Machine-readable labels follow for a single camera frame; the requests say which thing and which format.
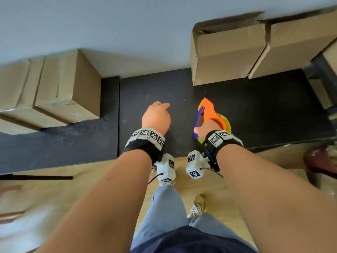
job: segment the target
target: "pants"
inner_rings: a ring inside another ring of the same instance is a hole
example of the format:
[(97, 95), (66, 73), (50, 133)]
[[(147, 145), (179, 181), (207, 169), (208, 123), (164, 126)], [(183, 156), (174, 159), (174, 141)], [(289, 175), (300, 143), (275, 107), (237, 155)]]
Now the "pants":
[(174, 187), (159, 187), (152, 196), (151, 206), (146, 213), (137, 233), (133, 236), (131, 249), (157, 235), (190, 225), (200, 231), (216, 236), (235, 238), (257, 251), (250, 243), (239, 237), (228, 226), (211, 214), (187, 218), (185, 207)]

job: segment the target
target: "person's left arm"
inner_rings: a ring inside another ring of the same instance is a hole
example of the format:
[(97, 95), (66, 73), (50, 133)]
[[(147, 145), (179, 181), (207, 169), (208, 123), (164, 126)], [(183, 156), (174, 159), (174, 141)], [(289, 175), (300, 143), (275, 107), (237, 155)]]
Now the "person's left arm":
[[(160, 102), (149, 106), (142, 127), (165, 135), (171, 123), (169, 106)], [(143, 150), (123, 153), (70, 209), (37, 253), (129, 252), (151, 166)]]

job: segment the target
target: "hand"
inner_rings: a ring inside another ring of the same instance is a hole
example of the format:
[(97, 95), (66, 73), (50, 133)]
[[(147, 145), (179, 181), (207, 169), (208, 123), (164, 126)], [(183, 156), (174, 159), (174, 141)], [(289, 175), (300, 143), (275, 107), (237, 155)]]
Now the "hand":
[(150, 105), (141, 119), (142, 128), (153, 128), (164, 136), (171, 125), (170, 114), (166, 111), (169, 107), (169, 103), (159, 101)]
[(213, 120), (205, 121), (201, 127), (195, 127), (193, 129), (194, 133), (197, 133), (199, 138), (205, 140), (206, 135), (211, 131), (220, 131), (220, 126)]

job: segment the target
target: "shoelace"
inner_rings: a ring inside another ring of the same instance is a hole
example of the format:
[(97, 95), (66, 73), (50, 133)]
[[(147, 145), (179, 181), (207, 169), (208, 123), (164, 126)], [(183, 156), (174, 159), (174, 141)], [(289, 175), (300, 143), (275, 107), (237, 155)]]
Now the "shoelace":
[(193, 207), (191, 209), (191, 213), (195, 214), (197, 216), (201, 216), (203, 213), (203, 209), (199, 204), (193, 204)]

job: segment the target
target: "dark blue shirt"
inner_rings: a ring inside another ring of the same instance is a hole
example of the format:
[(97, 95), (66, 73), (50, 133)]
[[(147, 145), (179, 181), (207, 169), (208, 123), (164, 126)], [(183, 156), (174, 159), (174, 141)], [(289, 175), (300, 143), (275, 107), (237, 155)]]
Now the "dark blue shirt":
[(237, 239), (207, 234), (191, 226), (183, 226), (176, 230), (158, 235), (135, 247), (130, 252), (256, 253), (251, 247)]

